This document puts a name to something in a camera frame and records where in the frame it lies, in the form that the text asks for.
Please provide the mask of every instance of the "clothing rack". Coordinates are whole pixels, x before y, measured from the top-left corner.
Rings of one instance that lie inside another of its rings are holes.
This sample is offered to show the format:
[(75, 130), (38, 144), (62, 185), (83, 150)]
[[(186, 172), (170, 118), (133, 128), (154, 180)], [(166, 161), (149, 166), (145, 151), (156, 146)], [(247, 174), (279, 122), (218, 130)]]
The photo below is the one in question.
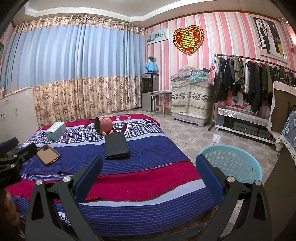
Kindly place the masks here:
[[(276, 66), (279, 66), (279, 67), (283, 67), (284, 69), (288, 69), (290, 70), (291, 72), (294, 72), (296, 73), (295, 70), (292, 70), (288, 67), (285, 67), (285, 66), (282, 66), (280, 64), (276, 64), (276, 63), (273, 63), (273, 62), (270, 62), (270, 61), (266, 61), (266, 60), (262, 60), (262, 59), (258, 59), (258, 58), (251, 58), (251, 57), (246, 57), (246, 56), (239, 56), (239, 55), (229, 55), (229, 54), (214, 54), (214, 58), (215, 58), (215, 61), (214, 61), (214, 64), (217, 62), (217, 58), (218, 56), (223, 56), (223, 57), (238, 57), (238, 58), (244, 58), (244, 59), (250, 59), (250, 60), (255, 60), (257, 62), (263, 62), (263, 63), (267, 63), (267, 64), (272, 64), (272, 65), (276, 65)], [(210, 119), (210, 123), (211, 125), (208, 127), (208, 131), (210, 131), (214, 126), (215, 126), (215, 122), (214, 122), (214, 114), (215, 114), (215, 104), (213, 102), (213, 108), (212, 108), (212, 114), (211, 114), (211, 119)]]

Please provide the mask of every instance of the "black phone case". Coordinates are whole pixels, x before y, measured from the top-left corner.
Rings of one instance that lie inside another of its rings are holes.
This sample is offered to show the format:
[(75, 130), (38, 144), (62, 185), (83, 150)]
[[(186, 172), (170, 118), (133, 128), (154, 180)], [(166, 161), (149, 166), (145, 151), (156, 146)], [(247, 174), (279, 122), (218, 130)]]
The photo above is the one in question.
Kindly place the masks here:
[(128, 143), (124, 132), (113, 132), (105, 137), (105, 158), (119, 159), (129, 156)]

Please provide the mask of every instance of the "small box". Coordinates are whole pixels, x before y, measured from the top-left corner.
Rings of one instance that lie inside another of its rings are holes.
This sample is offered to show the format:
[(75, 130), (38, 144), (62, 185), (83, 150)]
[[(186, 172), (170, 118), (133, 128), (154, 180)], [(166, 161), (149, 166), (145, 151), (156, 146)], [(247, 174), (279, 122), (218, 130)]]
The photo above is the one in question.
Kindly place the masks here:
[(45, 135), (48, 140), (57, 141), (66, 130), (66, 124), (64, 122), (56, 122), (45, 131)]

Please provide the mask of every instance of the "fringe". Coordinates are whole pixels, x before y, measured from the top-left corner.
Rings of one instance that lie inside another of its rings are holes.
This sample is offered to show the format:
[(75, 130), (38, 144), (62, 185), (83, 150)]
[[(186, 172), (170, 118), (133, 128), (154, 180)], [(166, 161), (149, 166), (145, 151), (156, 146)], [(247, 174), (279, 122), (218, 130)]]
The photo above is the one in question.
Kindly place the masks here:
[(284, 137), (284, 135), (281, 134), (280, 137), (275, 141), (276, 150), (277, 151), (281, 150), (283, 147), (283, 144), (287, 147), (287, 149), (291, 153), (291, 157), (294, 160), (295, 166), (296, 166), (296, 151), (294, 147), (290, 144), (290, 142)]

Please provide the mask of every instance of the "pink ceramic pot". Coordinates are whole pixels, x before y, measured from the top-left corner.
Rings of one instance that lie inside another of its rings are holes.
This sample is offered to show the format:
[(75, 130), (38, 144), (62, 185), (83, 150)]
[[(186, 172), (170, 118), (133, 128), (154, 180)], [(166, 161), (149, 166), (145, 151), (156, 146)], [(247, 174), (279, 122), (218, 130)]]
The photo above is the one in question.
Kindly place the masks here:
[(94, 127), (98, 134), (103, 134), (104, 136), (113, 133), (113, 122), (108, 117), (96, 117)]

